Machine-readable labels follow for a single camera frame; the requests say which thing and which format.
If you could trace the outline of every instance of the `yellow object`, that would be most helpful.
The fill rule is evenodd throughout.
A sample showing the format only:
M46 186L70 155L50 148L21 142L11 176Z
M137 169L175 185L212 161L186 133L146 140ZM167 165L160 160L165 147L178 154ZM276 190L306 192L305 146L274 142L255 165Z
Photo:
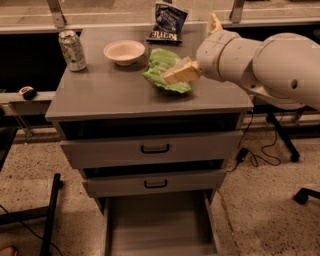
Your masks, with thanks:
M213 12L211 13L208 24L207 24L207 35L211 35L219 30L222 30L222 25L220 20L217 18L217 15Z
M190 82L200 79L201 71L196 61L190 57L182 59L177 65L163 74L163 79L168 84Z

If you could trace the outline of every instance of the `chair leg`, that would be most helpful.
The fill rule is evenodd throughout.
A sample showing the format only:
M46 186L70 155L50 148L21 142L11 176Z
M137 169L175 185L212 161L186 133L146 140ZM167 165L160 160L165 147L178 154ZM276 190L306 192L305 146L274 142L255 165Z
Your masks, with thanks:
M46 217L40 256L50 255L50 245L51 245L52 229L53 229L54 218L55 218L55 210L56 210L57 199L58 199L58 191L63 186L63 182L60 180L60 177L61 177L60 173L56 173L54 175L49 206L0 215L0 226L10 224L10 223L15 223L15 222L21 222L25 220L32 220L36 218Z
M291 157L290 157L291 162L298 162L299 161L299 157L300 157L299 152L297 151L297 149L295 148L295 146L291 142L289 136L285 133L285 131L283 130L282 126L280 125L280 123L275 118L275 116L274 116L274 114L272 112L268 112L267 121L273 123L273 125L275 126L275 128L276 128L277 132L279 133L280 137L282 138L282 140L284 141L285 145L287 146L287 148L291 152Z
M305 204L309 196L320 199L320 192L308 188L301 188L293 199L299 204Z

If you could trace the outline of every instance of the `black metal stand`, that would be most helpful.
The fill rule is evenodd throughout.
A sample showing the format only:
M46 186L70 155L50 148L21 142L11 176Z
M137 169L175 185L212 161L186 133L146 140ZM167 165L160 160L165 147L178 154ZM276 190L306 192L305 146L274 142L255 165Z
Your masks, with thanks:
M0 171L17 134L17 130L16 127L0 127Z
M268 112L267 114L268 114L267 121L273 123L273 125L275 126L275 128L276 128L277 132L279 133L280 137L282 138L282 140L286 144L287 148L291 152L291 157L290 157L291 161L292 162L298 162L300 154L297 151L297 149L295 148L295 146L292 144L289 136L284 132L282 126L279 124L279 122L275 118L274 114L272 112Z
M320 199L320 192L307 188L301 188L293 199L299 204L305 204L308 201L309 196Z
M49 206L0 215L0 226L10 223L46 217L46 224L43 232L40 256L50 255L50 244L55 209L57 205L58 190L63 185L62 181L60 181L60 176L60 173L56 173L54 175Z

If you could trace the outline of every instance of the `black tripod leg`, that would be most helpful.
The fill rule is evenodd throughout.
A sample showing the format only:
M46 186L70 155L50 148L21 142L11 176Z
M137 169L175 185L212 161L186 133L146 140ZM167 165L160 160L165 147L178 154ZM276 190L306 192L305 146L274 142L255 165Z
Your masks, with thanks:
M300 157L299 152L297 151L295 146L292 144L290 138L284 132L283 128L281 127L281 125L279 124L278 120L275 118L273 113L268 112L267 121L270 121L270 122L273 123L273 125L275 126L275 128L276 128L277 132L279 133L280 137L282 138L282 140L286 144L287 148L290 150L290 152L291 152L291 157L290 157L291 161L292 162L298 162L299 161L299 157Z
M308 197L312 196L314 198L320 199L320 192L302 188L299 192L293 197L293 199L299 204L305 204L308 201Z
M54 214L57 205L58 199L58 190L61 186L60 182L60 173L56 173L53 179L53 185L50 196L50 203L48 207L48 214L46 219L46 225L43 233L43 241L41 245L40 256L49 256L50 255L50 244L51 244L51 236L52 236L52 228L54 222Z

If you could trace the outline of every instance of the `speckled floor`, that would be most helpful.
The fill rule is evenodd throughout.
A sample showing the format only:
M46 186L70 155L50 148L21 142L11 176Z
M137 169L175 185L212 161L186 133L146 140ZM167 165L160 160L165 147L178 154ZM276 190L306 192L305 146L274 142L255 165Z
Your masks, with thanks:
M260 148L275 139L267 126L266 131L249 130L242 146L263 156ZM236 171L228 173L211 205L224 255L320 255L320 200L309 198L306 205L292 200L301 187L320 191L320 138L293 139L293 143L301 155L297 163L290 161L278 139L266 151L281 160L279 166L258 159L259 166L254 167L249 154ZM231 159L227 169L234 164ZM52 129L37 130L29 144L24 144L22 133L17 135L0 172L0 204L8 211L46 206L54 173L61 173L64 187L52 242L64 256L100 255L103 216L86 195L80 174L69 166ZM27 223L42 235L44 219ZM19 256L32 256L38 255L40 244L20 224L0 227L0 248L15 245ZM51 252L59 255L54 248Z

